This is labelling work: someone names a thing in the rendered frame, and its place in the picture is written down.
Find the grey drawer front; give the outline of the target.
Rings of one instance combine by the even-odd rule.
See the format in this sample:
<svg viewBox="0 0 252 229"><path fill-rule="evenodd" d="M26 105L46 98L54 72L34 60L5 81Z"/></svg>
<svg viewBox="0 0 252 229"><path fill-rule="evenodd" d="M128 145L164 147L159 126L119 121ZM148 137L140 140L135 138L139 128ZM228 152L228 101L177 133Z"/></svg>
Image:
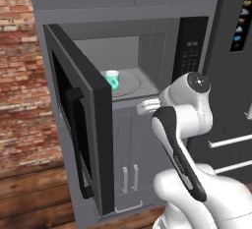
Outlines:
<svg viewBox="0 0 252 229"><path fill-rule="evenodd" d="M117 209L128 208L139 204L141 200L143 201L143 206L153 204L155 202L153 190L146 189L142 191L128 193L122 196L117 196L115 198L115 207Z"/></svg>

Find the black microwave door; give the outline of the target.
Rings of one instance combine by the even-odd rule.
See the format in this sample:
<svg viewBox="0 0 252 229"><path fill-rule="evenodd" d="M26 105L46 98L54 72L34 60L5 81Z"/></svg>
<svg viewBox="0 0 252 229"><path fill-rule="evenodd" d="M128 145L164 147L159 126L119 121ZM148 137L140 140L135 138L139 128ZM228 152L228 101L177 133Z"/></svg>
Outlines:
<svg viewBox="0 0 252 229"><path fill-rule="evenodd" d="M43 27L54 88L70 133L65 92L79 88L85 111L90 160L82 159L85 186L101 215L114 210L114 168L111 86L59 25Z"/></svg>

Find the grey lower cupboard door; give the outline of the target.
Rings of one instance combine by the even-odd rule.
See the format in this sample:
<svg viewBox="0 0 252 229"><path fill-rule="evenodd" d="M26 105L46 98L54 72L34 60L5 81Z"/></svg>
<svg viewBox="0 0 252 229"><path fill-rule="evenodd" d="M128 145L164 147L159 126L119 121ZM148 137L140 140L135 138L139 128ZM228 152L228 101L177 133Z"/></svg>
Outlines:
<svg viewBox="0 0 252 229"><path fill-rule="evenodd" d="M172 167L167 153L152 129L152 115L135 114L131 126L131 164L139 169L138 189L153 185L154 176Z"/></svg>
<svg viewBox="0 0 252 229"><path fill-rule="evenodd" d="M123 167L129 172L131 139L131 116L117 116L113 119L114 187L115 194L124 195Z"/></svg>

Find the black microwave oven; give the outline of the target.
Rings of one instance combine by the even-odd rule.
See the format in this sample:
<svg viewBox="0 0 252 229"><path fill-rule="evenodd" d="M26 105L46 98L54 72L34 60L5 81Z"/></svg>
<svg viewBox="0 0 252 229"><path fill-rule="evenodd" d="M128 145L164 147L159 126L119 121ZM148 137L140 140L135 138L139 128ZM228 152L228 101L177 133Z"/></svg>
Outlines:
<svg viewBox="0 0 252 229"><path fill-rule="evenodd" d="M175 79L199 68L206 17L57 24L105 78L119 72L122 101L154 96Z"/></svg>

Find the teal mug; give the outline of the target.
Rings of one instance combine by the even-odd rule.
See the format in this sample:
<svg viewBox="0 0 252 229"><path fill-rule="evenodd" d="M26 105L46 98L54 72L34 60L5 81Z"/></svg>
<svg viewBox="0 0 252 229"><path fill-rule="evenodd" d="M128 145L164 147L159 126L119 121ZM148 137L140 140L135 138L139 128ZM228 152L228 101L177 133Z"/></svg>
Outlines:
<svg viewBox="0 0 252 229"><path fill-rule="evenodd" d="M119 89L119 72L109 70L105 72L105 79L109 82L113 90Z"/></svg>

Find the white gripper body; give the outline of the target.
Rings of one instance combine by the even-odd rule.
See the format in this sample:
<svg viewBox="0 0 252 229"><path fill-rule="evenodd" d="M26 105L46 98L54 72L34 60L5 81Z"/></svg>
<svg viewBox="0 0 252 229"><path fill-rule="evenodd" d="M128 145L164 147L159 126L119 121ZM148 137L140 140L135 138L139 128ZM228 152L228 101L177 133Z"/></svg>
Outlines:
<svg viewBox="0 0 252 229"><path fill-rule="evenodd" d="M147 115L157 111L160 108L160 101L158 98L152 98L142 101L137 105L137 112L139 115Z"/></svg>

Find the dark grey fridge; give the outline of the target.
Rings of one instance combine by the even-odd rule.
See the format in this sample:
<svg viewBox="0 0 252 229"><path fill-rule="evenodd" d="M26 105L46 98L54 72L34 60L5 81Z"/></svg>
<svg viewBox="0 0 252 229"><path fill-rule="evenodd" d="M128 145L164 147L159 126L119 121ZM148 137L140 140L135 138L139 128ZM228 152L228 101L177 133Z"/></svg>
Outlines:
<svg viewBox="0 0 252 229"><path fill-rule="evenodd" d="M252 160L252 140L209 147L209 141L252 134L244 114L252 103L252 0L219 0L203 74L212 85L214 123L209 133L190 139L189 152L214 169ZM221 174L252 184L252 165Z"/></svg>

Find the grey tall cabinet frame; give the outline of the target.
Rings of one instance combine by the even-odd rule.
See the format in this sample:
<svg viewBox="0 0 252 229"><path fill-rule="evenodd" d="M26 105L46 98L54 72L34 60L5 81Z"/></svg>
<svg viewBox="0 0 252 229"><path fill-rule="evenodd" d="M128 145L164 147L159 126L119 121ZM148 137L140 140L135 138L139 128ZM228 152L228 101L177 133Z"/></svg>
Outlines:
<svg viewBox="0 0 252 229"><path fill-rule="evenodd" d="M75 219L80 229L98 224L103 221L112 220L129 214L138 213L157 205L156 195L154 193L154 203L143 206L141 208L117 214L115 210L106 215L101 215L95 204L95 200L89 198L85 200L82 196L77 176L76 162L74 159L74 149L70 133L66 123L60 112L57 95L54 88L52 72L50 68L49 56L46 46L46 40L43 27L53 24L76 24L76 23L96 23L96 22L112 22L112 21L129 21L129 20L152 20L152 19L168 19L168 18L186 18L186 17L206 17L208 19L207 31L205 34L205 42L203 44L201 60L197 71L201 70L205 63L206 51L209 43L210 33L212 29L213 19L217 2L214 4L202 5L162 5L162 6L137 6L134 0L133 6L111 7L111 8L83 8L83 9L55 9L55 10L36 10L34 9L34 17L37 26L38 37L41 45L42 56L44 59L45 73L47 76L49 91L51 94L53 112L55 115L59 141L63 153L67 180L71 193L71 200L74 206ZM112 99L112 129L113 119L117 116L130 115L131 126L132 118L137 112L137 105L144 100L158 97L159 93L154 96L143 98L134 98L122 101L114 101ZM133 191L134 185L134 168L131 164L131 144L129 157L129 180L128 193L142 191Z"/></svg>

